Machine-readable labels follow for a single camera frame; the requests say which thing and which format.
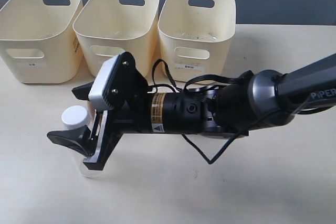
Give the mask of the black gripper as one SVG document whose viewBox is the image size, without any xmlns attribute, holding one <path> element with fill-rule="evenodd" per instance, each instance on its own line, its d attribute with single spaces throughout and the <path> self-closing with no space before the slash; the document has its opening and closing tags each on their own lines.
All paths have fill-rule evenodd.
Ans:
<svg viewBox="0 0 336 224">
<path fill-rule="evenodd" d="M 72 88 L 71 92 L 77 100 L 88 101 L 91 87 L 92 82 L 89 82 Z M 145 77 L 136 71 L 133 93 L 117 109 L 101 112 L 95 109 L 91 131 L 87 126 L 82 126 L 48 132 L 47 138 L 53 144 L 83 155 L 83 164 L 87 169 L 102 171 L 123 134 L 149 131 L 146 107 L 149 89 Z"/>
</svg>

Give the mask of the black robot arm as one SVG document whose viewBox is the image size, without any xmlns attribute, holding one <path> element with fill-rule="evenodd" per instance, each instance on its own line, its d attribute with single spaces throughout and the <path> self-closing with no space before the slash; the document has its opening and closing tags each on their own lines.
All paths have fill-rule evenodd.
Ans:
<svg viewBox="0 0 336 224">
<path fill-rule="evenodd" d="M 168 93 L 158 92 L 123 52 L 100 68 L 95 80 L 73 88 L 78 100 L 89 101 L 92 127 L 51 131 L 49 140 L 83 156 L 89 170 L 103 170 L 124 134 L 173 134 L 222 137 L 226 143 L 209 164 L 250 131 L 288 124 L 297 114 L 335 107 L 335 55 L 291 73 L 246 71 L 237 78 L 205 74 L 179 88 L 170 80 Z"/>
</svg>

